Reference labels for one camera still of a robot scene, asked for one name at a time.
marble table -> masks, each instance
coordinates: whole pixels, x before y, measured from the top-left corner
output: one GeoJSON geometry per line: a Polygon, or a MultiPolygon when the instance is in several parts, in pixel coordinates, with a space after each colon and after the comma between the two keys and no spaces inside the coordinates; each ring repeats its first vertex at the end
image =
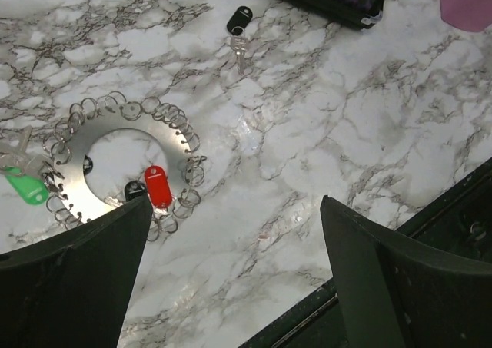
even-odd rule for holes
{"type": "MultiPolygon", "coordinates": [[[[148,244],[120,347],[236,347],[330,276],[328,194],[395,228],[492,156],[492,37],[439,0],[386,0],[351,31],[277,0],[0,0],[0,135],[30,149],[71,103],[112,90],[177,104],[208,156],[204,196],[148,244]],[[249,68],[224,30],[239,5],[249,68]]],[[[91,150],[88,185],[116,195],[164,160],[123,131],[91,150]]],[[[0,178],[0,251],[57,234],[0,178]]]]}

pink object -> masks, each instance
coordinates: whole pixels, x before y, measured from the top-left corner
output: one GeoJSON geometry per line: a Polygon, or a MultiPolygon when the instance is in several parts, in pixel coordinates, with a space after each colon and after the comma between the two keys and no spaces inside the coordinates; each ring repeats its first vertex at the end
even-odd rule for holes
{"type": "Polygon", "coordinates": [[[440,15],[462,31],[483,31],[492,24],[492,0],[440,0],[440,15]]]}

black case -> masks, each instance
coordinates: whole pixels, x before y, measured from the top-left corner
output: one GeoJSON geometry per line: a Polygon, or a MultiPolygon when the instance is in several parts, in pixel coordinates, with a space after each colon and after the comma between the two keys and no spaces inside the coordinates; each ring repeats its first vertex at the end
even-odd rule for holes
{"type": "Polygon", "coordinates": [[[285,0],[309,12],[335,20],[350,28],[372,28],[383,17],[384,0],[376,0],[369,12],[361,12],[335,0],[285,0]]]}

green key tag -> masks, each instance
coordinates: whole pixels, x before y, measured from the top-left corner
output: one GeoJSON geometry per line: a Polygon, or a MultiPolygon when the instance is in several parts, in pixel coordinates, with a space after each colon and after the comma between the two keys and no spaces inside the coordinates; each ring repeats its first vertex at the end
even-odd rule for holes
{"type": "MultiPolygon", "coordinates": [[[[17,168],[9,168],[7,171],[13,174],[21,172],[17,168]]],[[[29,177],[27,175],[22,177],[5,175],[5,177],[10,185],[12,185],[17,191],[18,195],[21,196],[27,204],[42,204],[49,197],[49,192],[45,185],[38,179],[34,179],[33,177],[29,177]]]]}

marble surface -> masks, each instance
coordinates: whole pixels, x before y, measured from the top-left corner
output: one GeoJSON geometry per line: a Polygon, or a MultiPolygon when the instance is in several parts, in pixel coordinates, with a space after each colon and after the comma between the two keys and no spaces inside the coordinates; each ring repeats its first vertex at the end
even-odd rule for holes
{"type": "MultiPolygon", "coordinates": [[[[236,347],[330,275],[328,194],[395,228],[492,156],[492,37],[439,0],[387,0],[356,32],[276,0],[0,0],[0,135],[30,150],[71,103],[111,90],[177,104],[209,157],[203,203],[146,247],[121,348],[236,347]],[[253,9],[242,78],[225,24],[253,9]]],[[[117,194],[165,160],[102,139],[88,184],[117,194]]],[[[62,229],[0,178],[0,251],[62,229]]]]}

